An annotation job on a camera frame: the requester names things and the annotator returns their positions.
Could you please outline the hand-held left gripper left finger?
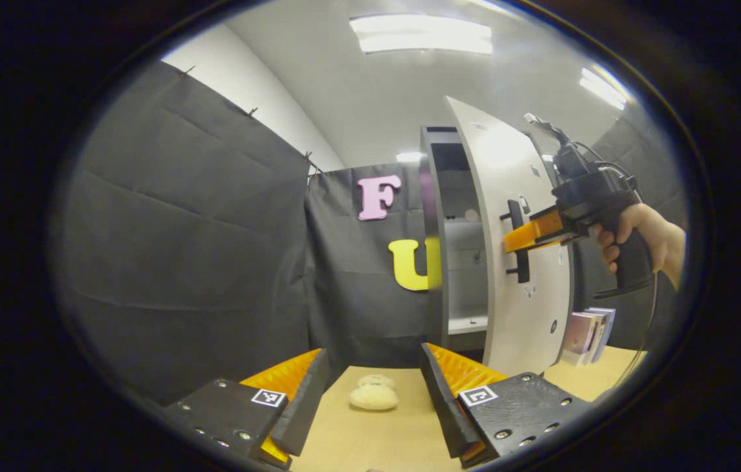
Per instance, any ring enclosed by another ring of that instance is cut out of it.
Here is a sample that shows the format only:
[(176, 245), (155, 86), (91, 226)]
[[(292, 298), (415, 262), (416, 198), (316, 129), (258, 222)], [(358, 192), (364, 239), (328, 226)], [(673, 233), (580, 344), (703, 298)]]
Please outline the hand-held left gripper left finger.
[(330, 376), (328, 352), (319, 347), (241, 382), (211, 380), (164, 412), (223, 453), (287, 470), (303, 451)]

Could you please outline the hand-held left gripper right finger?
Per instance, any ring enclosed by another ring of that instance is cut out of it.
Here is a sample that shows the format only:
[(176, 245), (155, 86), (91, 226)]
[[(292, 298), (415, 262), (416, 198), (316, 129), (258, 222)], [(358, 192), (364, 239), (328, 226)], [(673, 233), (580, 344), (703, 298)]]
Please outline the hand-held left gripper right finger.
[(506, 376), (435, 344), (421, 349), (446, 448), (463, 468), (519, 454), (592, 406), (540, 374)]

